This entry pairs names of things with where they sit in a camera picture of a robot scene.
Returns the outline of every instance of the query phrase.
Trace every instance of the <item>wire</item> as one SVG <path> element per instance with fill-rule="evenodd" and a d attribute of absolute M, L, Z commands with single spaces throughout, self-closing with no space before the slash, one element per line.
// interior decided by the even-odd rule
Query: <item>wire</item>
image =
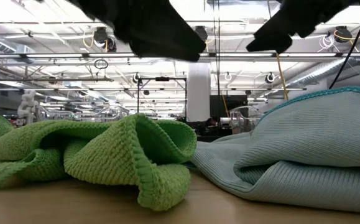
<path fill-rule="evenodd" d="M 356 37 L 355 37 L 355 41 L 354 41 L 353 45 L 351 46 L 351 49 L 349 50 L 349 52 L 348 52 L 348 54 L 347 54 L 346 60 L 344 60 L 344 62 L 343 62 L 343 64 L 342 64 L 339 72 L 337 73 L 335 79 L 334 79 L 333 82 L 331 83 L 329 89 L 332 89 L 332 88 L 333 88 L 333 86 L 334 86 L 335 83 L 337 82 L 337 79 L 339 78 L 341 72 L 344 70 L 344 67 L 345 67 L 346 64 L 347 64 L 347 61 L 348 61 L 349 57 L 351 56 L 352 52 L 353 52 L 354 49 L 355 49 L 356 42 L 358 41 L 359 36 L 360 36 L 360 29 L 359 29 L 359 31 L 358 31 L 358 34 L 357 34 Z"/>
<path fill-rule="evenodd" d="M 336 37 L 338 37 L 338 38 L 340 38 L 340 39 L 343 39 L 343 40 L 355 40 L 355 39 L 356 39 L 356 37 L 355 37 L 355 38 L 347 38 L 347 37 L 342 37 L 342 36 L 340 36 L 340 35 L 337 35 L 337 31 L 338 31 L 338 30 L 334 31 L 334 32 L 333 32 L 333 35 L 336 36 Z"/>
<path fill-rule="evenodd" d="M 90 45 L 87 45 L 86 44 L 86 40 L 83 38 L 83 44 L 85 45 L 85 47 L 87 48 L 92 48 L 93 44 L 94 44 L 94 31 L 93 31 L 93 37 L 91 38 L 91 44 Z"/>
<path fill-rule="evenodd" d="M 269 0 L 267 0 L 267 5 L 268 5 L 269 17 L 272 18 L 271 6 L 270 6 L 270 4 L 269 4 Z M 277 62 L 278 62 L 278 69 L 279 69 L 280 80 L 282 81 L 282 86 L 283 86 L 283 88 L 284 88 L 285 99 L 286 99 L 286 101 L 288 101 L 288 100 L 289 100 L 289 96 L 288 96 L 287 90 L 286 90 L 286 81 L 285 81 L 285 78 L 284 78 L 284 73 L 282 72 L 282 68 L 280 67 L 279 54 L 276 53 L 276 56 L 277 56 Z"/>

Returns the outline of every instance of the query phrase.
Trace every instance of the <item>light fixture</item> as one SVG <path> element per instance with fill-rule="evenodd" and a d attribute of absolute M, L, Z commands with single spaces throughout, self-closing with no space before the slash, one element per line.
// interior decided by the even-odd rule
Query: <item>light fixture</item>
<path fill-rule="evenodd" d="M 273 53 L 217 53 L 220 57 L 272 57 Z"/>
<path fill-rule="evenodd" d="M 265 82 L 271 84 L 275 81 L 276 76 L 270 72 L 267 76 L 265 76 Z"/>
<path fill-rule="evenodd" d="M 334 57 L 336 53 L 282 53 L 281 57 Z"/>
<path fill-rule="evenodd" d="M 13 87 L 24 87 L 23 84 L 18 82 L 12 82 L 12 81 L 0 81 L 0 84 L 9 85 Z"/>
<path fill-rule="evenodd" d="M 54 89 L 51 88 L 40 88 L 40 89 L 24 89 L 24 90 L 33 90 L 33 91 L 54 91 Z"/>
<path fill-rule="evenodd" d="M 82 54 L 27 54 L 29 58 L 77 58 Z"/>
<path fill-rule="evenodd" d="M 20 91 L 20 89 L 16 89 L 16 88 L 0 88 L 0 91 Z"/>
<path fill-rule="evenodd" d="M 248 104 L 267 104 L 268 102 L 247 102 Z"/>
<path fill-rule="evenodd" d="M 1 57 L 4 57 L 4 58 L 20 58 L 21 56 L 19 54 L 4 54 L 4 55 L 0 54 L 0 58 Z"/>
<path fill-rule="evenodd" d="M 135 57 L 133 53 L 93 53 L 89 54 L 89 57 L 99 58 L 99 57 Z"/>
<path fill-rule="evenodd" d="M 225 78 L 225 80 L 227 80 L 227 81 L 231 81 L 232 75 L 229 74 L 229 72 L 227 72 L 227 74 L 225 74 L 224 78 Z"/>
<path fill-rule="evenodd" d="M 83 108 L 93 108 L 93 106 L 91 106 L 91 105 L 80 105 L 80 106 Z"/>
<path fill-rule="evenodd" d="M 63 96 L 48 96 L 48 97 L 50 97 L 51 99 L 54 99 L 54 100 L 61 100 L 61 101 L 69 100 L 68 98 L 63 97 Z"/>

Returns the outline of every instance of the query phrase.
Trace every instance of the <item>metal frame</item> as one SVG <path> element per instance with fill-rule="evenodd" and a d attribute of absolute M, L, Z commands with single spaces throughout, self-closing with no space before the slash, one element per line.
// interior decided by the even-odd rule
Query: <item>metal frame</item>
<path fill-rule="evenodd" d="M 141 86 L 141 81 L 146 80 L 146 83 L 143 84 Z M 174 80 L 175 82 L 177 82 L 181 88 L 175 88 L 175 89 L 180 89 L 180 90 L 185 90 L 185 120 L 187 120 L 187 103 L 188 103 L 188 92 L 187 92 L 187 87 L 188 87 L 188 83 L 187 83 L 187 78 L 172 78 L 172 77 L 156 77 L 156 78 L 141 78 L 139 77 L 137 79 L 137 113 L 140 112 L 140 91 L 151 81 L 151 80 L 155 80 L 157 82 L 167 82 L 170 80 Z M 183 87 L 178 80 L 183 80 L 185 82 L 185 87 Z M 160 90 L 172 90 L 173 88 L 161 88 Z"/>
<path fill-rule="evenodd" d="M 345 58 L 347 53 L 282 53 L 280 58 Z M 39 59 L 39 58 L 138 58 L 132 52 L 116 53 L 64 53 L 64 54 L 0 54 L 0 59 Z M 220 58 L 241 58 L 241 59 L 259 59 L 276 58 L 276 53 L 253 53 L 253 52 L 225 52 L 225 53 L 202 53 L 200 58 L 214 59 Z M 359 57 L 360 52 L 351 54 L 351 57 Z"/>

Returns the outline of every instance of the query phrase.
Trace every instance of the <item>wooden table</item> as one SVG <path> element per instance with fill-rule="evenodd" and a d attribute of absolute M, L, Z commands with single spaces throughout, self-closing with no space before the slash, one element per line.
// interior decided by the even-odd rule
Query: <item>wooden table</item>
<path fill-rule="evenodd" d="M 118 223 L 358 223 L 360 214 L 248 202 L 192 171 L 185 200 L 167 212 L 137 204 L 137 188 L 106 187 L 75 179 L 27 184 L 11 180 L 0 190 L 0 224 Z"/>

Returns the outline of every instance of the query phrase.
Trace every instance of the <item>metal rod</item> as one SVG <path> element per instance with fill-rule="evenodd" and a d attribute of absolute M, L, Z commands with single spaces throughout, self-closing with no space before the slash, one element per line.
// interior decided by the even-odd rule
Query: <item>metal rod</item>
<path fill-rule="evenodd" d="M 157 90 L 183 90 L 182 88 L 171 88 L 171 87 L 163 87 L 163 88 L 143 88 L 144 90 L 157 91 Z M 21 90 L 34 90 L 34 91 L 139 91 L 140 88 L 0 88 L 0 91 L 21 91 Z M 220 91 L 244 91 L 244 90 L 259 90 L 259 91 L 267 91 L 267 90 L 277 90 L 283 91 L 282 88 L 222 88 Z M 304 91 L 306 88 L 288 88 L 287 91 Z"/>
<path fill-rule="evenodd" d="M 160 77 L 155 77 L 155 78 L 139 78 L 141 80 L 155 80 L 156 78 L 160 78 Z M 165 77 L 168 78 L 169 80 L 187 80 L 187 78 L 173 78 L 173 77 Z"/>
<path fill-rule="evenodd" d="M 186 21 L 186 22 L 200 22 L 200 23 L 213 23 L 213 21 Z M 228 21 L 220 21 L 224 23 L 239 23 L 239 24 L 247 24 L 245 21 L 237 21 L 237 20 L 228 20 Z M 62 21 L 62 22 L 44 22 L 45 25 L 49 26 L 106 26 L 106 24 L 102 22 L 70 22 L 70 21 Z M 0 26 L 32 26 L 32 25 L 40 25 L 38 22 L 0 22 Z"/>
<path fill-rule="evenodd" d="M 150 80 L 148 80 L 145 84 L 143 84 L 141 88 L 144 88 L 149 82 Z"/>
<path fill-rule="evenodd" d="M 76 81 L 83 81 L 83 82 L 93 82 L 93 81 L 99 81 L 99 82 L 113 82 L 113 79 L 110 78 L 101 78 L 101 79 L 96 79 L 96 78 L 58 78 L 58 79 L 48 79 L 48 78 L 23 78 L 23 79 L 13 79 L 13 78 L 5 78 L 5 79 L 1 79 L 0 78 L 0 82 L 76 82 Z"/>
<path fill-rule="evenodd" d="M 283 53 L 279 57 L 282 59 L 286 58 L 296 58 L 301 60 L 303 58 L 313 58 L 318 60 L 320 58 L 330 58 L 332 60 L 336 58 L 345 58 L 347 54 L 345 53 Z M 360 52 L 354 52 L 351 54 L 352 57 L 359 57 Z M 59 54 L 0 54 L 0 58 L 6 59 L 15 59 L 15 58 L 138 58 L 139 56 L 131 52 L 116 52 L 116 53 L 59 53 Z M 276 58 L 274 53 L 253 53 L 253 52 L 226 52 L 226 53 L 201 53 L 200 58 L 208 58 L 214 60 L 215 57 L 220 58 L 230 58 L 230 59 L 250 59 L 250 60 L 259 60 L 262 58 Z"/>
<path fill-rule="evenodd" d="M 177 80 L 175 80 L 175 82 L 176 82 L 181 88 L 183 88 L 183 89 L 185 90 L 184 86 L 182 86 Z"/>
<path fill-rule="evenodd" d="M 188 115 L 188 81 L 185 80 L 185 122 L 187 122 Z"/>
<path fill-rule="evenodd" d="M 140 113 L 140 79 L 137 79 L 137 113 Z"/>

